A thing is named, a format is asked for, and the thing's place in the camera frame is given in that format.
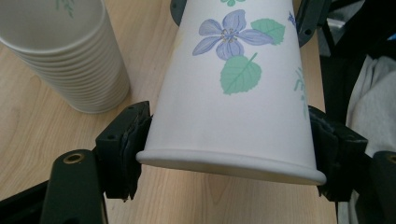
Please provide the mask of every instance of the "flower print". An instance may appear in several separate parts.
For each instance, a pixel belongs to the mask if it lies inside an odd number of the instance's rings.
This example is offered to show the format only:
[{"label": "flower print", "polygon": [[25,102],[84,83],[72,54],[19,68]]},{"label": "flower print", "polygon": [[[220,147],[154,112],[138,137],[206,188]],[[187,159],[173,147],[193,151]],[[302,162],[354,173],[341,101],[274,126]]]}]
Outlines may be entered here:
[{"label": "flower print", "polygon": [[290,21],[291,24],[293,24],[294,26],[297,26],[296,20],[294,19],[294,17],[293,17],[293,15],[291,14],[291,12],[289,12],[288,21]]},{"label": "flower print", "polygon": [[199,35],[207,36],[192,52],[193,56],[206,53],[218,43],[216,53],[222,60],[237,55],[244,55],[244,47],[239,40],[253,46],[272,44],[273,38],[258,30],[245,29],[245,10],[239,9],[229,13],[222,21],[222,26],[215,20],[204,21],[199,28]]},{"label": "flower print", "polygon": [[75,3],[74,0],[56,0],[56,10],[59,10],[60,2],[64,4],[64,9],[67,10],[69,16],[73,18],[73,5]]},{"label": "flower print", "polygon": [[[222,3],[227,3],[227,6],[235,6],[235,0],[220,0]],[[236,0],[237,2],[245,2],[245,0]]]}]

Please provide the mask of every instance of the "stack of paper cups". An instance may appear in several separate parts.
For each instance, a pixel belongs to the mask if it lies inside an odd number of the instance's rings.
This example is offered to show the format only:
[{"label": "stack of paper cups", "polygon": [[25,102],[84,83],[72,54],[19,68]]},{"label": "stack of paper cups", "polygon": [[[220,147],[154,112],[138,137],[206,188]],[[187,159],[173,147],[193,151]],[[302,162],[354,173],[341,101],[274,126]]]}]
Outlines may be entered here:
[{"label": "stack of paper cups", "polygon": [[291,0],[189,0],[145,164],[319,185]]},{"label": "stack of paper cups", "polygon": [[4,0],[0,32],[0,40],[76,110],[105,112],[129,90],[103,0]]}]

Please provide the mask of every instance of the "purple flower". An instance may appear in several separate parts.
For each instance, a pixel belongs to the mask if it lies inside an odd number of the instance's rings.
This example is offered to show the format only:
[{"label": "purple flower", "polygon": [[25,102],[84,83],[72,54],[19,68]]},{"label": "purple flower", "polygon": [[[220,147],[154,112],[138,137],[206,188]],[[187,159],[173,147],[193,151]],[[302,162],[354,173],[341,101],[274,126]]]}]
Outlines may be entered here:
[{"label": "purple flower", "polygon": [[245,10],[242,9],[229,13],[222,21],[222,26],[215,20],[204,21],[199,34],[207,37],[198,43],[192,55],[206,53],[220,42],[216,53],[222,60],[228,60],[233,56],[244,55],[244,47],[239,40],[253,46],[273,43],[271,36],[258,30],[245,29],[246,26]]},{"label": "purple flower", "polygon": [[293,24],[294,26],[296,26],[296,20],[294,19],[293,15],[291,14],[291,12],[289,12],[289,17],[288,17],[288,21],[291,22],[291,24]]}]

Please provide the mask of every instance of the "gray fabric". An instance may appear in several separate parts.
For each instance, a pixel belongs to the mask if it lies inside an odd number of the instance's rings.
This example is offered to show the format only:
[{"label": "gray fabric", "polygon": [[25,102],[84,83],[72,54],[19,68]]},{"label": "gray fabric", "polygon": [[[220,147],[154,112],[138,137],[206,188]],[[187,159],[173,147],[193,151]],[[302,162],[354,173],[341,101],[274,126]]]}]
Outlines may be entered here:
[{"label": "gray fabric", "polygon": [[[369,140],[366,154],[396,151],[396,62],[367,56],[349,100],[346,126]],[[353,192],[349,203],[339,203],[340,224],[359,223]]]}]

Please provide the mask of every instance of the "wooden table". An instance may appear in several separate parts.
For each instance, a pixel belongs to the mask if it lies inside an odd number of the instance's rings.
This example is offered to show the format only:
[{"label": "wooden table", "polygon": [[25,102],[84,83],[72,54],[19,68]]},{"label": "wooden table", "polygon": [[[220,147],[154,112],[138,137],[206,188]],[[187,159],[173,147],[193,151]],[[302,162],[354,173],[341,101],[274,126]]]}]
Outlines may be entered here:
[{"label": "wooden table", "polygon": [[[155,112],[177,26],[170,0],[106,0],[131,79],[117,108],[77,112],[0,44],[0,200],[47,180],[63,153],[95,137],[130,104]],[[301,50],[309,104],[324,109],[313,38]],[[335,223],[334,204],[316,187],[143,166],[133,201],[106,200],[110,223]]]}]

